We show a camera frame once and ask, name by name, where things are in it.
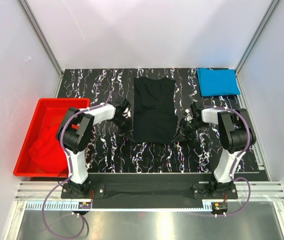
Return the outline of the black t shirt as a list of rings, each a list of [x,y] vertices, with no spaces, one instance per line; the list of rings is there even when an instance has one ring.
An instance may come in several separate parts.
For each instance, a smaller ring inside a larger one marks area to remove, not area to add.
[[[176,133],[175,80],[134,79],[133,138],[136,143],[169,144]]]

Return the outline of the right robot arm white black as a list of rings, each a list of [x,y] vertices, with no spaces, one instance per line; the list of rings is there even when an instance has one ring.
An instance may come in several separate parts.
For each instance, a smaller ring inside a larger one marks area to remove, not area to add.
[[[172,140],[173,143],[191,141],[195,131],[214,124],[218,126],[219,140],[223,148],[209,182],[192,186],[194,198],[203,200],[236,197],[236,168],[247,150],[256,142],[255,130],[248,111],[245,108],[229,109],[193,102],[190,108],[185,110],[184,115]]]

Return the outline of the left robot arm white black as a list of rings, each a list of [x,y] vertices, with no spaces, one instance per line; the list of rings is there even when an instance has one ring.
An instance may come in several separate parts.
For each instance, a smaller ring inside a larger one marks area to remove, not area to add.
[[[131,104],[121,96],[93,107],[70,107],[57,130],[56,138],[66,156],[68,167],[67,181],[61,186],[63,192],[69,192],[72,197],[84,198],[93,193],[88,181],[85,149],[94,125],[103,121],[113,122],[121,137],[133,140]]]

